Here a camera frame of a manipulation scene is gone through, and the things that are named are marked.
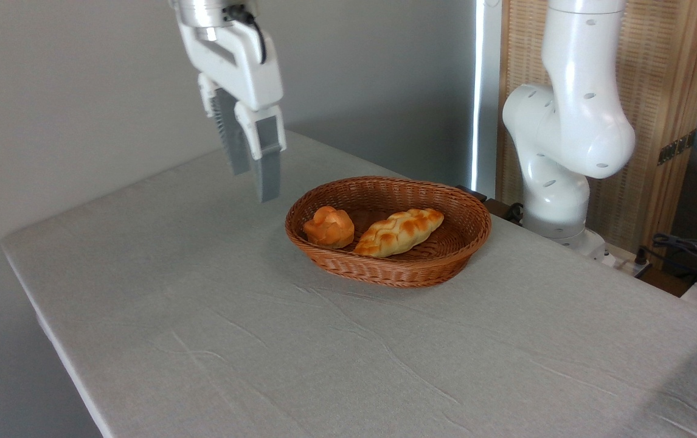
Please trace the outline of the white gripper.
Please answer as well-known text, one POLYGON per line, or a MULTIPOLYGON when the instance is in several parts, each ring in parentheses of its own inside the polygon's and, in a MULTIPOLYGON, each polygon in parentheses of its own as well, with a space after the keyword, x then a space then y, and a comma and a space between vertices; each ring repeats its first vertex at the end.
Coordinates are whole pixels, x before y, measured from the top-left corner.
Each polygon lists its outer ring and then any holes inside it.
POLYGON ((254 172, 260 202, 279 196, 286 150, 281 72, 274 43, 251 17, 226 17, 221 27, 178 23, 198 74, 207 117, 214 119, 234 175, 254 172))

